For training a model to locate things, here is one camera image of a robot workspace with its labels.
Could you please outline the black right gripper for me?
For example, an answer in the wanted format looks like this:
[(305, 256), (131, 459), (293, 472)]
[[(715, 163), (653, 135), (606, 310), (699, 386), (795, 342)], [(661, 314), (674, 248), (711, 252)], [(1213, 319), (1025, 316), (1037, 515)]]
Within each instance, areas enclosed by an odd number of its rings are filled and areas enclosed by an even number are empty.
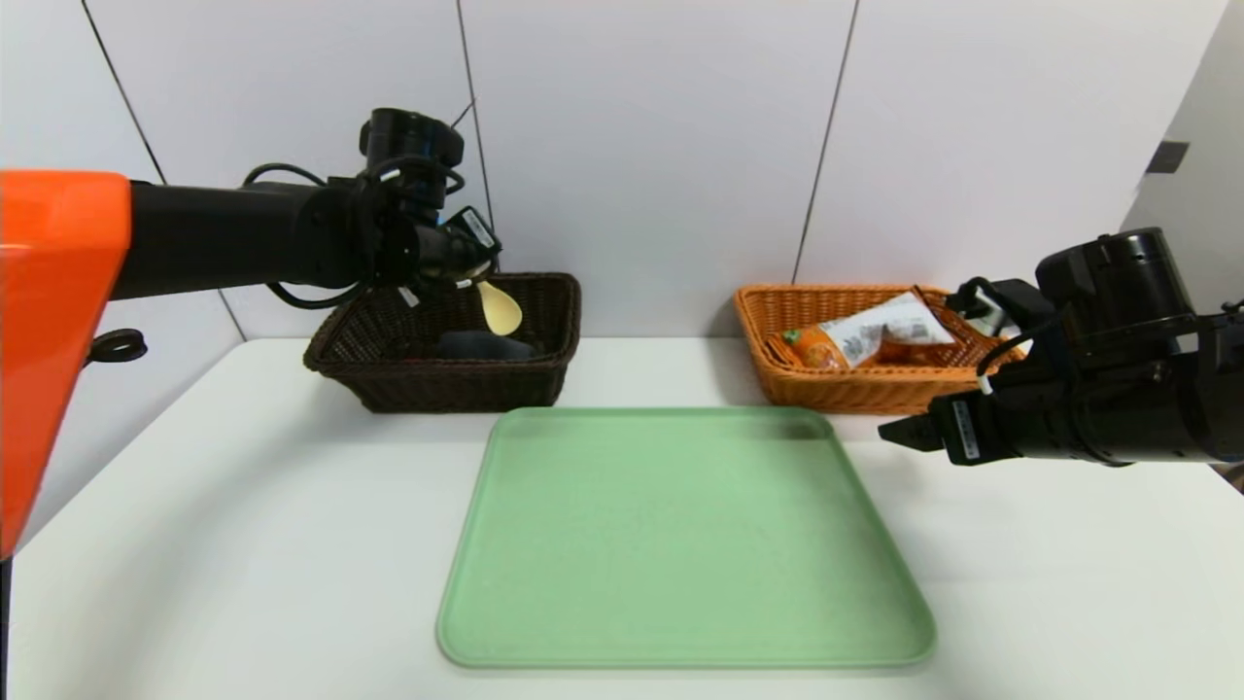
[(928, 415), (903, 417), (877, 426), (883, 441), (938, 453), (957, 465), (1013, 458), (1075, 460), (1076, 449), (1060, 412), (1065, 380), (1047, 372), (978, 375), (968, 393), (940, 395)]

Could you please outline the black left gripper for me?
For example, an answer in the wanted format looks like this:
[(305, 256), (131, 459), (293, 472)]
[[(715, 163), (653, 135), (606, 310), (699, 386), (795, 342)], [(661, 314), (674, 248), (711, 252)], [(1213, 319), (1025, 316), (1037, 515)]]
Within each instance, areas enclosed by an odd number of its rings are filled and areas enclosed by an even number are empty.
[(471, 205), (435, 228), (417, 228), (415, 271), (422, 279), (454, 280), (455, 288), (484, 283), (498, 267), (501, 240)]

